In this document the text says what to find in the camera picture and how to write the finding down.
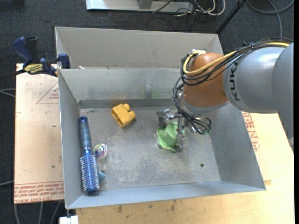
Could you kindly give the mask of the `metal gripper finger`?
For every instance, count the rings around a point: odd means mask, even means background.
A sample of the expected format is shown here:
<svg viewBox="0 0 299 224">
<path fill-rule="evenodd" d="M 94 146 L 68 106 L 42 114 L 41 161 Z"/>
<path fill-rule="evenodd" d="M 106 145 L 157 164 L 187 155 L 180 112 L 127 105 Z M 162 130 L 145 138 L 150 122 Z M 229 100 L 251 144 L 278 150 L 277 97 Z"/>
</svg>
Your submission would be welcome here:
<svg viewBox="0 0 299 224">
<path fill-rule="evenodd" d="M 171 119 L 170 109 L 159 110 L 156 114 L 158 116 L 158 126 L 165 129 L 168 121 Z"/>
<path fill-rule="evenodd" d="M 186 135 L 183 133 L 177 133 L 176 138 L 178 142 L 178 144 L 175 146 L 176 152 L 185 153 L 188 150 L 187 145 L 185 144 L 187 139 Z"/>
</svg>

